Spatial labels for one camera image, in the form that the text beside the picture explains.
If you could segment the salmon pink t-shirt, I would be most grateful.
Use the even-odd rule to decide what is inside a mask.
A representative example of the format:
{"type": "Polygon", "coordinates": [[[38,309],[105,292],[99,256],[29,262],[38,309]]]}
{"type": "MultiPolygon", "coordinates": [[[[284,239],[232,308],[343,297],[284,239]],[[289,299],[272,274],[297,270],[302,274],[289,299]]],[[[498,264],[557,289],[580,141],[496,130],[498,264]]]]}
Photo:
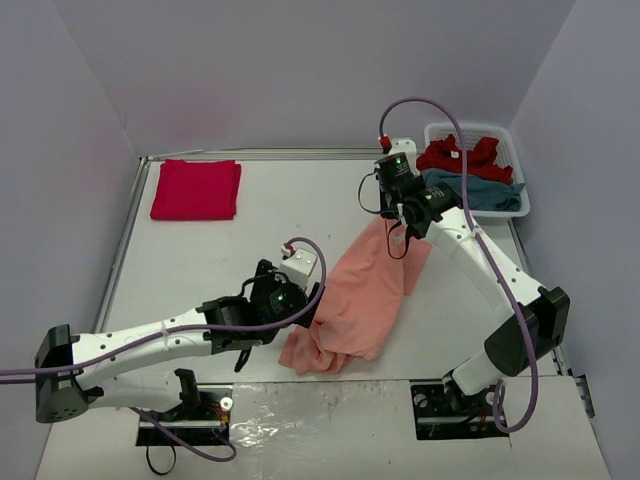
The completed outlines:
{"type": "Polygon", "coordinates": [[[403,226],[372,220],[329,273],[311,325],[289,333],[279,364],[297,375],[337,374],[355,359],[376,359],[431,250],[406,241],[403,226]]]}

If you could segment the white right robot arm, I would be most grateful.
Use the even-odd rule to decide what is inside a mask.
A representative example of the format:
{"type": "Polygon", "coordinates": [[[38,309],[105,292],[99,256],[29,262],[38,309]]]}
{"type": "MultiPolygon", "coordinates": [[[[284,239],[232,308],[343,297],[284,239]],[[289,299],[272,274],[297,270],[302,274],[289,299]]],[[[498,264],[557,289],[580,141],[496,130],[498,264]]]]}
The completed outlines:
{"type": "Polygon", "coordinates": [[[481,350],[443,379],[446,406],[465,413],[480,393],[515,377],[558,347],[565,334],[570,299],[547,289],[521,270],[465,213],[448,185],[426,186],[403,153],[378,160],[380,214],[404,226],[409,239],[423,239],[444,251],[479,290],[498,321],[481,350]]]}

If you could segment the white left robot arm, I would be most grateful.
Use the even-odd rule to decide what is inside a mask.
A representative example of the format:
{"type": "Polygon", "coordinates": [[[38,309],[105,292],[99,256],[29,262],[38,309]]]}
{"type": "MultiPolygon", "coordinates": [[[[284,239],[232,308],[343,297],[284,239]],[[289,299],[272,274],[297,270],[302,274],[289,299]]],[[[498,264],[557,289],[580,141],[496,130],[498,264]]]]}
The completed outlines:
{"type": "Polygon", "coordinates": [[[143,370],[236,351],[233,369],[240,372],[252,349],[271,343],[280,329],[309,326],[322,296],[318,284],[308,283],[317,262],[305,250],[278,266],[261,260],[238,294],[135,328],[99,334],[74,334],[67,324],[50,328],[34,359],[37,422],[58,423],[103,407],[195,415],[202,395],[193,371],[143,370]]]}

